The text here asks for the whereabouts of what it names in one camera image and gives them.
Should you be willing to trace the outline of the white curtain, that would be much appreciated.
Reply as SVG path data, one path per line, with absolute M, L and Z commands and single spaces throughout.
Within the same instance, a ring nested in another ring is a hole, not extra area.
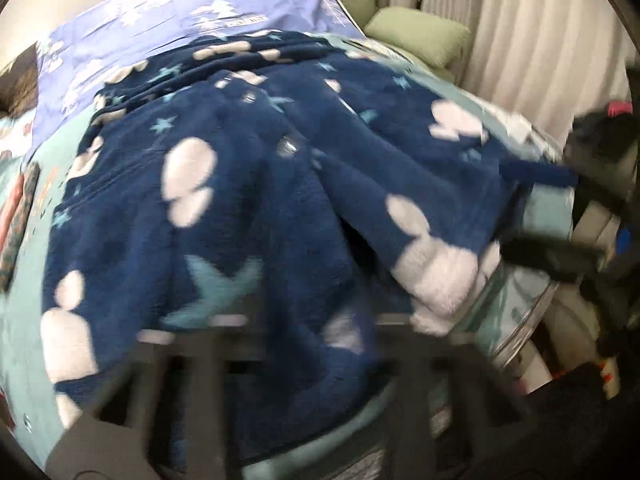
M 629 99 L 637 51 L 608 0 L 388 0 L 465 25 L 459 87 L 564 141 L 573 119 Z

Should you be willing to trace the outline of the green pillow near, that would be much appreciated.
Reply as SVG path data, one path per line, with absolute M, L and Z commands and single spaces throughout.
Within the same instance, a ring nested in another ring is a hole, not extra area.
M 471 31 L 461 23 L 402 6 L 378 10 L 364 33 L 436 68 L 445 68 L 460 58 L 471 39 Z

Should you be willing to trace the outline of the purple bedsheet with tree print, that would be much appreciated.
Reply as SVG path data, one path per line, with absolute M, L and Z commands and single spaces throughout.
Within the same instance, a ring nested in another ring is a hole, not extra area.
M 337 0 L 104 0 L 38 42 L 32 143 L 40 145 L 87 108 L 121 68 L 199 36 L 266 28 L 363 35 Z

